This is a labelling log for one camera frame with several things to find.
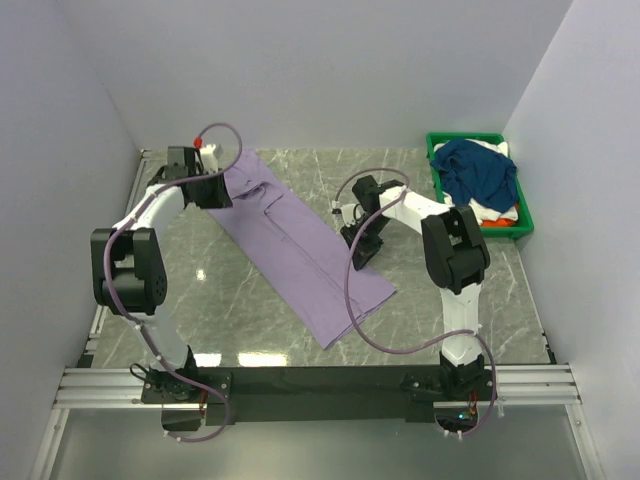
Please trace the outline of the aluminium rail frame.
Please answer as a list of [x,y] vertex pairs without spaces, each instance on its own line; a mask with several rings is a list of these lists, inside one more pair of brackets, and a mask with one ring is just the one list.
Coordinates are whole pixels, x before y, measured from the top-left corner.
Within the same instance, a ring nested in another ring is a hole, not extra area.
[[[410,364],[356,334],[321,349],[206,213],[183,212],[161,246],[168,307],[204,365]],[[401,420],[245,423],[181,445],[160,431],[161,411],[141,405],[128,365],[142,358],[130,330],[99,309],[87,351],[67,370],[34,467],[37,479],[599,479],[573,372],[553,364],[513,242],[489,244],[480,318],[498,359],[494,416],[465,440]]]

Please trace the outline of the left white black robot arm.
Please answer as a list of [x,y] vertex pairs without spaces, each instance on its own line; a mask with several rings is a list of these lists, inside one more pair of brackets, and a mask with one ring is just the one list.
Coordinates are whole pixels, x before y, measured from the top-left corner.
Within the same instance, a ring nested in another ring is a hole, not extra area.
[[194,401],[202,389],[193,352],[163,306],[168,280],[159,239],[190,204],[203,210],[232,206],[218,167],[221,156],[216,144],[170,147],[166,164],[131,212],[90,238],[96,302],[134,330],[151,355],[141,369],[145,388],[171,403]]

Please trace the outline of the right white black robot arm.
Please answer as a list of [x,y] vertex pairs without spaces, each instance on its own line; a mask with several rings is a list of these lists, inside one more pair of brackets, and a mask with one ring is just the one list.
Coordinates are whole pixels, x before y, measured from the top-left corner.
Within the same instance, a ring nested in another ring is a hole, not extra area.
[[479,296],[490,255],[473,210],[430,200],[396,179],[378,183],[366,169],[355,182],[353,204],[335,197],[332,213],[343,220],[340,233],[349,246],[344,286],[351,271],[363,269],[383,245],[380,233],[397,221],[419,233],[427,273],[438,287],[444,333],[438,337],[438,389],[460,399],[478,387],[488,348],[479,338]]

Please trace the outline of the orange t shirt in bin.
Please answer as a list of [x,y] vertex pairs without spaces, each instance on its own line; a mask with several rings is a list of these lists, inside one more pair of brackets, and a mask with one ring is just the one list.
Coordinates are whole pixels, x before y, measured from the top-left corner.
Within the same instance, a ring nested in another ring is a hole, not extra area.
[[495,221],[484,220],[481,224],[482,228],[511,228],[516,224],[515,220],[509,218],[499,218]]

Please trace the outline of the dark blue t shirt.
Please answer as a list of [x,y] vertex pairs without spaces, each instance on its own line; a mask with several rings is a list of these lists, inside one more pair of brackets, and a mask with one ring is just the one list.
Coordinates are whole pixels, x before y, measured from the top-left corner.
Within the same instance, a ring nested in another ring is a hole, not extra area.
[[501,152],[455,138],[435,151],[430,163],[440,177],[442,190],[455,205],[475,200],[505,213],[519,202],[516,165]]

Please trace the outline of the purple t shirt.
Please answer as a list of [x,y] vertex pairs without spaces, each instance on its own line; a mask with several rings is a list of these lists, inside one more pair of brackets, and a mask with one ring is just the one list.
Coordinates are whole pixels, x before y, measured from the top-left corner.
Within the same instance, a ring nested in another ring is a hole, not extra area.
[[344,299],[348,247],[253,149],[224,174],[233,206],[209,214],[327,349],[352,329]]

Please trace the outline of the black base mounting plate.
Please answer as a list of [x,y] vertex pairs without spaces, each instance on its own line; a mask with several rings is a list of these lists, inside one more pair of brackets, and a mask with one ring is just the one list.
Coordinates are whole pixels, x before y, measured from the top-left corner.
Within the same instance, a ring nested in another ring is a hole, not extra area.
[[458,374],[436,365],[202,368],[198,387],[148,379],[145,405],[204,404],[209,426],[279,421],[403,419],[433,423],[437,403],[488,401],[487,369]]

